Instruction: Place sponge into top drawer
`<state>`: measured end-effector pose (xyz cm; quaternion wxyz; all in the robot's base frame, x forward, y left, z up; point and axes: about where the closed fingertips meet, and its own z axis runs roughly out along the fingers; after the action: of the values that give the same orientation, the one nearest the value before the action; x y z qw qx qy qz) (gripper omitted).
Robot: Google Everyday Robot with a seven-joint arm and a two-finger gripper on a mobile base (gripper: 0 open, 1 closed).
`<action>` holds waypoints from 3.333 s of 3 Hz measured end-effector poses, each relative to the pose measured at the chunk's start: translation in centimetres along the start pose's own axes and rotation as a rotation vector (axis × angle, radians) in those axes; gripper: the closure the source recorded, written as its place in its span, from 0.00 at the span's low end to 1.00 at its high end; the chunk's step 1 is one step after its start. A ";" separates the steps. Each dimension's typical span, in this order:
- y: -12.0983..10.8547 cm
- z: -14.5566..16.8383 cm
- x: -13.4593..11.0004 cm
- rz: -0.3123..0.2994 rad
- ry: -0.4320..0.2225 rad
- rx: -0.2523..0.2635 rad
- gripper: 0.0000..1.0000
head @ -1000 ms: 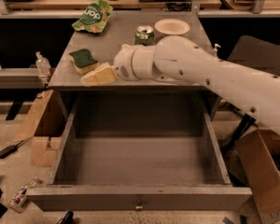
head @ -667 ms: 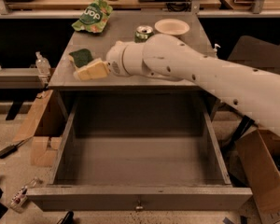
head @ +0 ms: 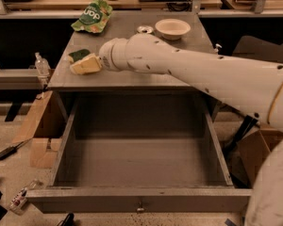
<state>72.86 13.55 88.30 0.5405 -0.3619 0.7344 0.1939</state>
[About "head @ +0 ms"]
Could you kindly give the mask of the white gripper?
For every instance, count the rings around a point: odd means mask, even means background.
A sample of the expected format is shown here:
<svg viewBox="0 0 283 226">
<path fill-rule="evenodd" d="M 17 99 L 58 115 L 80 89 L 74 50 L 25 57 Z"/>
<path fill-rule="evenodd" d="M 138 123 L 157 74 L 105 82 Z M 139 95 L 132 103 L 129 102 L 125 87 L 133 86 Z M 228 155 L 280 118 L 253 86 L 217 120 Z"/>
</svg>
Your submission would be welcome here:
<svg viewBox="0 0 283 226">
<path fill-rule="evenodd" d="M 97 73 L 101 71 L 103 65 L 109 71 L 125 71 L 127 68 L 125 56 L 127 43 L 127 39 L 116 38 L 109 40 L 99 50 L 100 59 L 96 54 L 89 54 L 73 63 L 70 66 L 70 70 L 72 73 L 80 75 Z"/>
</svg>

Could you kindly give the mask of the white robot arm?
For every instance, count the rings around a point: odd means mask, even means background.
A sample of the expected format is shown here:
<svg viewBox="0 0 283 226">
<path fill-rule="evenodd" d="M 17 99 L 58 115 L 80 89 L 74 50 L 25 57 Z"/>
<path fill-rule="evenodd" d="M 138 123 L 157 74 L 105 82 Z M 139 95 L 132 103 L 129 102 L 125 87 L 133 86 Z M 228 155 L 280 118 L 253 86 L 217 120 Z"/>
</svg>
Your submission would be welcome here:
<svg viewBox="0 0 283 226">
<path fill-rule="evenodd" d="M 106 42 L 74 62 L 75 74 L 102 69 L 169 74 L 283 132 L 283 65 L 177 49 L 151 34 Z M 245 226 L 283 226 L 283 140 L 260 167 Z"/>
</svg>

